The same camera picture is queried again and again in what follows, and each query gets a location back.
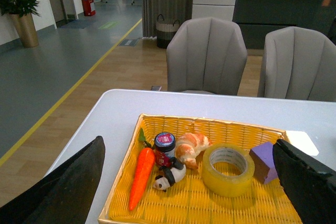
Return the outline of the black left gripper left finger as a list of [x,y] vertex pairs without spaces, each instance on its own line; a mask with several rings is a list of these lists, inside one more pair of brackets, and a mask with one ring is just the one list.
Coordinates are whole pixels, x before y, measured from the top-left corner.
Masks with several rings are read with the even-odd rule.
[[102,136],[1,207],[1,223],[85,223],[102,174]]

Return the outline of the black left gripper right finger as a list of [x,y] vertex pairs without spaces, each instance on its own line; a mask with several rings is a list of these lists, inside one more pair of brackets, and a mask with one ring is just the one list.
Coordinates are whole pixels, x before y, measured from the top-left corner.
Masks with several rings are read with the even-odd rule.
[[287,197],[303,223],[335,223],[335,171],[278,139],[272,154]]

